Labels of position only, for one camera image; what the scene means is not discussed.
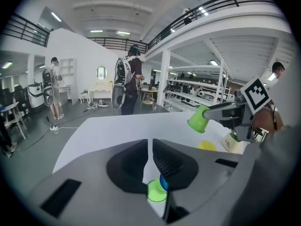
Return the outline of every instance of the black railing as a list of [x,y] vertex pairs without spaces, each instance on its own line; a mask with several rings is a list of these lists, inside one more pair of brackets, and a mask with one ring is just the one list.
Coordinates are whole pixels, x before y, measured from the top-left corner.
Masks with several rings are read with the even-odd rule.
[[28,21],[18,14],[13,14],[6,23],[2,34],[27,40],[46,47],[49,32]]
[[161,40],[166,38],[171,33],[184,27],[185,25],[191,23],[193,20],[210,15],[217,12],[220,9],[239,7],[240,5],[245,5],[246,3],[275,3],[273,0],[210,0],[205,2],[181,17],[174,20],[169,26],[163,29],[152,41],[149,43],[149,49],[154,47]]
[[87,39],[90,39],[95,43],[98,43],[108,49],[119,49],[119,50],[127,51],[132,45],[137,44],[142,54],[145,54],[148,51],[147,43],[129,40],[129,39],[105,38],[105,37],[89,37]]

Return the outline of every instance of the white chair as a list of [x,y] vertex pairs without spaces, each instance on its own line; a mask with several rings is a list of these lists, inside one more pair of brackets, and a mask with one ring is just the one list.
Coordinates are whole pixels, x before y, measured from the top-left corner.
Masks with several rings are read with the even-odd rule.
[[87,92],[80,94],[79,99],[81,104],[85,99],[87,99],[88,104],[90,104],[92,101],[91,91],[88,90]]

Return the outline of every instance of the shorts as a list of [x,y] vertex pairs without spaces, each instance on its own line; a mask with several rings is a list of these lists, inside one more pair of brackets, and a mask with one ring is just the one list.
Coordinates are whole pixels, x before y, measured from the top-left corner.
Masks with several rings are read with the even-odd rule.
[[53,104],[58,104],[61,102],[60,90],[59,88],[53,88],[53,91],[54,91]]

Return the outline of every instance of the gray floor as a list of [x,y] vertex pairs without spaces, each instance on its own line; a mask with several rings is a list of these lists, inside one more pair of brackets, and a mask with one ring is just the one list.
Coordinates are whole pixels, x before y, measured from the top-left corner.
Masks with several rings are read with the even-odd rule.
[[[51,175],[59,154],[76,130],[62,129],[58,134],[54,134],[51,131],[45,134],[50,128],[50,125],[45,119],[46,116],[48,116],[50,121],[54,124],[65,122],[59,125],[59,127],[79,127],[89,117],[121,115],[120,110],[113,110],[110,100],[107,100],[107,102],[110,104],[109,107],[89,110],[85,113],[83,113],[83,111],[86,110],[87,103],[77,103],[76,105],[68,103],[62,108],[65,117],[59,121],[52,119],[49,109],[33,115],[31,119],[25,120],[27,126],[27,130],[24,129],[27,137],[26,140],[20,136],[16,128],[13,128],[11,136],[12,140],[18,143],[18,149],[11,158],[0,155],[2,170],[10,186],[22,195],[28,195],[35,185]],[[140,103],[140,101],[137,101],[134,114],[168,112],[163,107],[156,105],[154,109],[152,109],[151,105],[142,105],[140,109]]]

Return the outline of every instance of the hand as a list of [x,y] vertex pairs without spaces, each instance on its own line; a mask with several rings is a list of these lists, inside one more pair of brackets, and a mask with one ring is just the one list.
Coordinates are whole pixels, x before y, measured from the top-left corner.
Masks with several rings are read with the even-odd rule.
[[253,128],[262,128],[267,130],[270,134],[274,134],[276,131],[283,128],[283,122],[280,114],[274,112],[276,118],[276,128],[274,125],[273,111],[267,108],[262,108],[259,112],[254,115]]

